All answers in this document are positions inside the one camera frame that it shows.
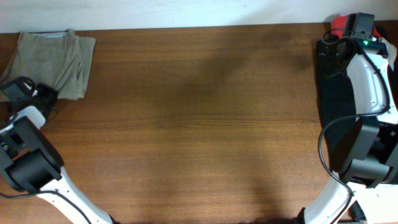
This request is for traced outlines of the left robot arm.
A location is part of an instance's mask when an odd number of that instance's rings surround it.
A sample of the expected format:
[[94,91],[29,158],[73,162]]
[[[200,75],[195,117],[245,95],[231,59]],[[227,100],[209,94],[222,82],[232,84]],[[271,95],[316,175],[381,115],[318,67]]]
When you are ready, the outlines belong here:
[[64,161],[41,133],[58,99],[58,91],[28,77],[1,84],[9,116],[1,125],[1,175],[20,194],[51,203],[72,223],[115,223],[71,181]]

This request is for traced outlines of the khaki shorts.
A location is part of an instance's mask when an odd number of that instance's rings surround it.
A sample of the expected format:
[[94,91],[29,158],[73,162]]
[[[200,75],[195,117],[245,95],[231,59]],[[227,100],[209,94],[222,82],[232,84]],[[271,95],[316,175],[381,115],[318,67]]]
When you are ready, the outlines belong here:
[[22,32],[1,84],[28,77],[58,91],[59,99],[85,97],[96,39],[82,37],[74,30],[50,33]]

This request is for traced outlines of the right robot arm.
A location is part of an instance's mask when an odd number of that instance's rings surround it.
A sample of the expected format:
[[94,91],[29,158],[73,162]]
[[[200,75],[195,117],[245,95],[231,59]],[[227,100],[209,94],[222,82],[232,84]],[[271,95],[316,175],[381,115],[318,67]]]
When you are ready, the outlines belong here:
[[330,179],[297,223],[397,221],[397,50],[357,12],[316,44],[322,130],[317,151]]

